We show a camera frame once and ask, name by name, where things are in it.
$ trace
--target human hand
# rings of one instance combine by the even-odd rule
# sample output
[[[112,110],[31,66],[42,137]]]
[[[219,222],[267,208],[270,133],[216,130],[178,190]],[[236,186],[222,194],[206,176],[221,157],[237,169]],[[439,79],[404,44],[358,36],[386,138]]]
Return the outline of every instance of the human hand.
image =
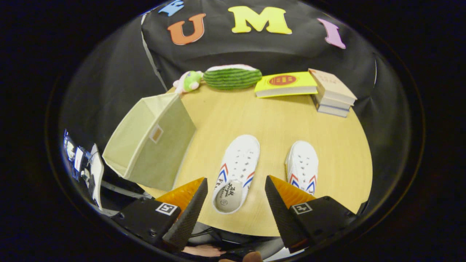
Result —
[[[220,259],[219,262],[234,262],[229,259]],[[262,256],[260,255],[260,252],[255,251],[247,254],[243,258],[243,262],[262,262]]]
[[[200,255],[200,256],[220,256],[221,254],[225,254],[226,251],[220,251],[220,248],[214,247],[212,245],[199,245],[195,247],[185,247],[183,252],[189,253],[191,255]]]

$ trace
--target wooden tabletop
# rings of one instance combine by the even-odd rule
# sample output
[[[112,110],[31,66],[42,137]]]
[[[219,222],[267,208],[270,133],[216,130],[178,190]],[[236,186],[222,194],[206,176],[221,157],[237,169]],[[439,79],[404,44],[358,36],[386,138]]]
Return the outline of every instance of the wooden tabletop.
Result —
[[[234,233],[280,236],[265,194],[265,179],[285,180],[285,157],[296,140],[308,141],[319,158],[314,196],[331,196],[356,213],[367,201],[372,161],[363,128],[352,109],[346,118],[318,113],[309,95],[257,98],[254,89],[215,90],[205,84],[181,101],[197,127],[175,188],[206,177],[209,193],[198,221]],[[228,145],[250,134],[260,157],[243,206],[220,214],[212,206],[214,183]],[[164,191],[141,186],[157,198]]]

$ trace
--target sneaker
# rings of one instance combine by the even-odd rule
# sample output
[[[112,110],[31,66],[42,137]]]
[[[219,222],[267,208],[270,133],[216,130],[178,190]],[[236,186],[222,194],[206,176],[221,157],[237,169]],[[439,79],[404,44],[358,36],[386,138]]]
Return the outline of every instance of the sneaker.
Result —
[[[306,141],[296,141],[285,160],[288,183],[314,195],[318,166],[319,159],[311,144]]]
[[[259,152],[259,142],[251,135],[241,135],[228,146],[213,190],[215,210],[231,214],[243,205],[254,177]]]

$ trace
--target shoe insole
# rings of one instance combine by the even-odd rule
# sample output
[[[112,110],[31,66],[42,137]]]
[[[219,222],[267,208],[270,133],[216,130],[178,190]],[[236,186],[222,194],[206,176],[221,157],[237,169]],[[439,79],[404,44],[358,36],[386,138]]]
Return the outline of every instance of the shoe insole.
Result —
[[[215,206],[221,212],[233,212],[241,205],[242,195],[242,183],[230,181],[215,197]]]

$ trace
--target stack of books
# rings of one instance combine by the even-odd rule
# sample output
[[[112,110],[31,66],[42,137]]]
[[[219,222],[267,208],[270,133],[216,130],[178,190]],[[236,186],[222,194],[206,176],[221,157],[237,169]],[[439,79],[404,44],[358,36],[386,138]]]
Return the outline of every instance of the stack of books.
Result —
[[[308,71],[317,82],[317,94],[311,95],[317,112],[346,117],[356,96],[335,75],[315,69]]]

